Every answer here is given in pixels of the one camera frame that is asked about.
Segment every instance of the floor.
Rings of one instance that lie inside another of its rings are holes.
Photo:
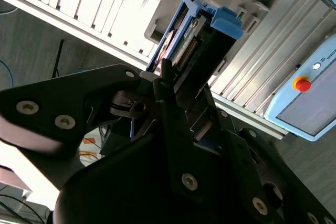
[[[10,8],[0,2],[0,12]],[[47,24],[21,10],[0,16],[0,60],[8,64],[14,86],[49,79],[60,40],[60,75],[77,69],[92,69],[121,63],[121,60]],[[0,66],[0,90],[10,87],[8,73]],[[280,155],[314,195],[336,217],[336,129],[318,142],[301,138],[292,143],[276,141]]]

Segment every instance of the light blue control panel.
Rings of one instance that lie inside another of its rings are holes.
[[[336,125],[336,34],[275,94],[265,118],[309,141],[316,141]]]

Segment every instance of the display screen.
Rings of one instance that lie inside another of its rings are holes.
[[[277,118],[317,135],[336,117],[336,60],[312,81],[309,91],[299,94]]]

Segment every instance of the red emergency stop button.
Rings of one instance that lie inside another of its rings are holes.
[[[295,83],[295,87],[300,92],[306,92],[310,89],[311,83],[307,79],[300,79]]]

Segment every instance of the screw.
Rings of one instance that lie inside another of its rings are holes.
[[[39,106],[32,101],[21,101],[16,105],[16,110],[25,115],[33,115],[39,110]]]
[[[190,173],[184,173],[182,175],[182,183],[190,191],[195,191],[198,187],[196,178]]]
[[[319,220],[315,217],[315,215],[313,215],[311,212],[308,212],[307,215],[311,222],[313,222],[314,224],[319,224]]]
[[[250,135],[251,135],[252,137],[257,137],[257,134],[256,134],[254,131],[249,130],[248,132],[250,133]]]
[[[222,114],[222,116],[225,117],[225,118],[228,117],[228,114],[227,114],[224,110],[221,112],[221,114]]]
[[[261,215],[267,215],[268,214],[267,207],[261,199],[259,199],[257,197],[254,197],[252,199],[252,203]]]
[[[135,75],[132,73],[132,72],[130,72],[130,71],[126,71],[126,75],[128,76],[128,77],[131,77],[131,78],[133,78]]]
[[[334,222],[332,222],[332,220],[329,219],[328,217],[325,217],[324,221],[326,222],[326,224],[334,224]]]
[[[62,130],[71,130],[75,127],[76,121],[69,115],[59,115],[55,118],[55,125]]]

